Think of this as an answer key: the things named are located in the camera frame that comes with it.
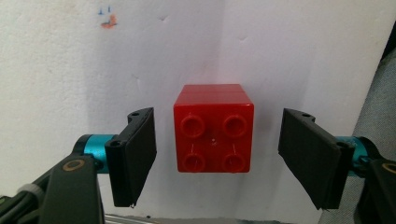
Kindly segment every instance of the lego stud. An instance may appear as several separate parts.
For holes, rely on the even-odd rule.
[[[204,121],[195,115],[189,115],[181,121],[181,131],[189,138],[197,138],[205,131]]]
[[[188,172],[201,172],[205,169],[205,159],[200,154],[190,153],[184,158],[183,166]]]
[[[240,115],[231,115],[224,120],[222,128],[228,136],[240,137],[248,130],[248,123]]]
[[[245,160],[239,154],[229,154],[227,155],[222,163],[222,168],[226,172],[238,173],[245,168]]]

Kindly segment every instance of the gray surface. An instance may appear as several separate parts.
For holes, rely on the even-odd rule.
[[[396,161],[396,50],[381,62],[375,73],[355,136],[365,136],[382,156]],[[350,177],[346,182],[340,209],[323,211],[320,224],[354,223],[353,213],[361,196],[363,180]]]

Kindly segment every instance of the red cube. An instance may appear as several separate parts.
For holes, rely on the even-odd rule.
[[[184,86],[174,105],[177,169],[248,172],[253,114],[239,84]]]

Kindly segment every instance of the white wall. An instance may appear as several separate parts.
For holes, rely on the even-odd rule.
[[[101,26],[108,6],[113,29]],[[129,112],[154,106],[147,184],[135,209],[116,209],[100,176],[108,213],[316,223],[277,154],[282,109],[352,134],[395,15],[392,0],[1,1],[0,194],[84,133],[118,133]],[[256,113],[249,174],[177,172],[172,106],[187,83],[243,85]]]

